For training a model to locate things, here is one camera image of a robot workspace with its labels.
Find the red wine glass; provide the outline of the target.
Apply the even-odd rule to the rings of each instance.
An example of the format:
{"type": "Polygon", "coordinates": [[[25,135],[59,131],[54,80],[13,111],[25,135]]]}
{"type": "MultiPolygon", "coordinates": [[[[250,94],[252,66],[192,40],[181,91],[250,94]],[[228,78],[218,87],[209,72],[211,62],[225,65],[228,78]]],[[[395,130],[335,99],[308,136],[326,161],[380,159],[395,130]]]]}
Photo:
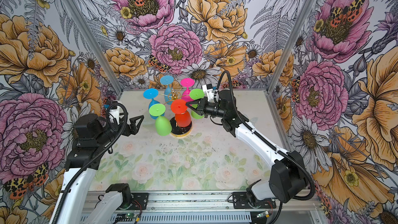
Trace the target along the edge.
{"type": "Polygon", "coordinates": [[[175,114],[177,126],[181,128],[188,127],[191,124],[191,116],[186,107],[186,102],[177,99],[171,104],[171,111],[175,114]]]}

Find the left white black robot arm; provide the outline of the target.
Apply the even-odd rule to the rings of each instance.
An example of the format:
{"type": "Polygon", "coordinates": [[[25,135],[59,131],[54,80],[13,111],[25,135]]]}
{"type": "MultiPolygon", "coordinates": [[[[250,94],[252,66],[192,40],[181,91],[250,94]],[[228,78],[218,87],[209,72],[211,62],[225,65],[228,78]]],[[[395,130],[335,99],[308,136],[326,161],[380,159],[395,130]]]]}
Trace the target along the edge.
{"type": "Polygon", "coordinates": [[[78,138],[65,163],[64,179],[56,207],[50,219],[52,224],[78,224],[83,212],[86,196],[105,152],[120,136],[136,135],[144,116],[110,121],[97,114],[80,117],[76,124],[78,138]]]}

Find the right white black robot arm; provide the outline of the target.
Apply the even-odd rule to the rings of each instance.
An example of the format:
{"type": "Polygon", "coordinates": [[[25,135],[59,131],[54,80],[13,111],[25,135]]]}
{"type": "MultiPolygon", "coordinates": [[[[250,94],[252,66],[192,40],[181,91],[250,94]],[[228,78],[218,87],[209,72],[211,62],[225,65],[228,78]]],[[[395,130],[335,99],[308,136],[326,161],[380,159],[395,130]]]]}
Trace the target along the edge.
{"type": "Polygon", "coordinates": [[[271,168],[269,179],[257,180],[246,189],[246,197],[252,206],[265,199],[277,199],[281,203],[308,199],[299,196],[311,185],[302,156],[296,151],[288,152],[261,134],[238,111],[236,98],[230,90],[222,90],[212,99],[202,89],[194,89],[189,97],[192,100],[186,103],[188,108],[200,116],[220,118],[227,132],[247,144],[271,168]]]}

